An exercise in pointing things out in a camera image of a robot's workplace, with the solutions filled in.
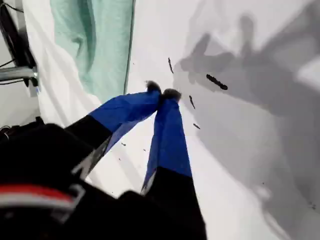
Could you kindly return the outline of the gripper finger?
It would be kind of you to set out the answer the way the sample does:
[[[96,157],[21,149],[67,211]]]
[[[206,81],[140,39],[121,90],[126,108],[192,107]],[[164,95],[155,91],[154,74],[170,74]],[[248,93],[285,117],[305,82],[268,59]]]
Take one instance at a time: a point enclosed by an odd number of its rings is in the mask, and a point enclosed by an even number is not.
[[[143,183],[146,215],[156,239],[205,240],[206,225],[195,191],[180,99],[175,89],[166,89],[160,97]]]
[[[92,148],[71,172],[85,179],[125,134],[157,110],[161,95],[160,86],[147,81],[146,91],[114,97],[68,126],[69,133]]]

